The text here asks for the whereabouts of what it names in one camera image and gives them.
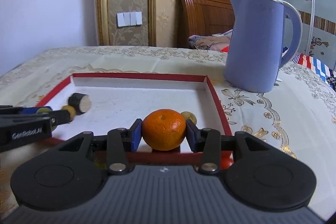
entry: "white switch panel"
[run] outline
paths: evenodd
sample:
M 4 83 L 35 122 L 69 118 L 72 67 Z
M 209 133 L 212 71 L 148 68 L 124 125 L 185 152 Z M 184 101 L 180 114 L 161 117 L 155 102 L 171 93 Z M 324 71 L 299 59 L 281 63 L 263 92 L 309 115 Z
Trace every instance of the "white switch panel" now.
M 125 12 L 124 13 L 124 20 L 125 20 L 125 25 L 126 26 L 130 26 L 131 25 L 130 12 Z
M 130 12 L 131 15 L 131 26 L 135 26 L 137 24 L 137 18 L 135 15 L 136 12 Z
M 118 27 L 125 27 L 124 13 L 117 13 Z
M 142 25 L 142 12 L 135 12 L 136 24 Z

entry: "floral tablecloth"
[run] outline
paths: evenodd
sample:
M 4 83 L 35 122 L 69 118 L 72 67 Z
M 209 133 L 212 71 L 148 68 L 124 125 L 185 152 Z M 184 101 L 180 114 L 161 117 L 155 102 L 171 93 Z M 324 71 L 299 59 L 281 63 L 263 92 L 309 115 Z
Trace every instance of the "floral tablecloth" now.
M 336 210 L 336 93 L 311 70 L 287 63 L 268 93 L 250 93 L 223 78 L 224 52 L 159 47 L 76 47 L 48 50 L 0 78 L 0 104 L 34 106 L 74 72 L 153 72 L 208 75 L 232 132 L 246 131 L 312 168 L 317 188 L 310 208 L 322 218 Z M 0 213 L 16 206 L 14 169 L 47 148 L 27 145 L 0 154 Z

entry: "wooden headboard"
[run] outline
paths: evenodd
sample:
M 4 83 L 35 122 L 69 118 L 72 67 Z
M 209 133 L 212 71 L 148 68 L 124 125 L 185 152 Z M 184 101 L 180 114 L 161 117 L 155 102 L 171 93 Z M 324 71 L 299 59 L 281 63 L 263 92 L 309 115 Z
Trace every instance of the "wooden headboard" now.
M 181 0 L 178 46 L 188 48 L 193 34 L 212 35 L 233 28 L 235 15 L 230 0 Z

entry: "kettle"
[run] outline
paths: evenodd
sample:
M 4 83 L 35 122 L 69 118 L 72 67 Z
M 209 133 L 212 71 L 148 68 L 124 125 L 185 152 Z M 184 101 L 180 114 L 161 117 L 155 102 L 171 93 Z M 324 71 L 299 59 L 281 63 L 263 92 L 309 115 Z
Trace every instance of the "kettle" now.
M 279 69 L 292 59 L 302 35 L 299 12 L 283 0 L 230 0 L 235 24 L 224 77 L 234 86 L 256 93 L 269 92 Z M 282 56 L 286 15 L 293 23 L 293 38 Z

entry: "white wall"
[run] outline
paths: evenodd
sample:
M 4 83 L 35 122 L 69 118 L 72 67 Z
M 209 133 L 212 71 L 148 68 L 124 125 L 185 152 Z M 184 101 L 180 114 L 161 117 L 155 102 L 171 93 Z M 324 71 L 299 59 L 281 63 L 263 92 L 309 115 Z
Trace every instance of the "white wall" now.
M 50 48 L 93 45 L 95 0 L 0 0 L 0 75 Z

